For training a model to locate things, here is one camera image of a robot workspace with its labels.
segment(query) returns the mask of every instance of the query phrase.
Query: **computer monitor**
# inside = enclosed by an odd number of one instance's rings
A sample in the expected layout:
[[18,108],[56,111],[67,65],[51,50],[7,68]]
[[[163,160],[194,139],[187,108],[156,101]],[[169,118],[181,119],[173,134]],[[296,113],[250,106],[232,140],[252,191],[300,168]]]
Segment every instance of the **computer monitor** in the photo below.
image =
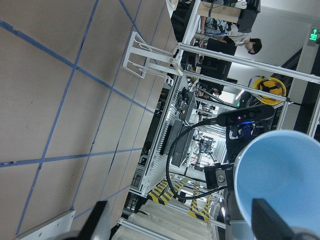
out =
[[[209,38],[206,49],[234,56],[237,47]],[[228,77],[231,62],[204,56],[202,64],[197,64],[197,66],[201,67],[200,74],[225,81]]]

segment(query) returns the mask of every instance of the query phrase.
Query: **exit sign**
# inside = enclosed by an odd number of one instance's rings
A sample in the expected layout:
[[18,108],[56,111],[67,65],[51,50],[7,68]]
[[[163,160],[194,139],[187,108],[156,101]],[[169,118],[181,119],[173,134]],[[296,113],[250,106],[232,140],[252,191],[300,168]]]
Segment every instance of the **exit sign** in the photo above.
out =
[[315,46],[319,35],[319,29],[312,27],[308,34],[308,46]]

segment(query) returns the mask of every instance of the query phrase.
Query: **white wall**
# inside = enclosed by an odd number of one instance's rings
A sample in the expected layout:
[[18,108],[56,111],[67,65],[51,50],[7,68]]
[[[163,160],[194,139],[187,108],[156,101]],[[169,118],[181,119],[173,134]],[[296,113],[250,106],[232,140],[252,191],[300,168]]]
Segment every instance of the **white wall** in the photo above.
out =
[[261,0],[261,7],[289,11],[306,16],[319,16],[319,0]]
[[[268,7],[263,8],[261,6],[261,12],[257,15],[250,33],[251,38],[261,39],[261,51],[258,54],[250,55],[244,47],[238,47],[235,55],[281,66],[302,48],[310,26],[310,21],[300,17],[297,19],[292,12],[277,9],[271,10]],[[233,63],[228,77],[238,80],[238,84],[247,86],[250,78],[256,75],[268,76],[269,74],[272,73]]]

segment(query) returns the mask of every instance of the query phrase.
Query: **white panel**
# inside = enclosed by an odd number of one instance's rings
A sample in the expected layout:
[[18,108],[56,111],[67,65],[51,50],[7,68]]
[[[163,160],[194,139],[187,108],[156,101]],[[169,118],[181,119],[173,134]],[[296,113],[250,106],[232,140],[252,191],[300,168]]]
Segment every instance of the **white panel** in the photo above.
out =
[[45,223],[21,234],[16,240],[47,240],[67,233],[75,216],[75,210],[69,210]]

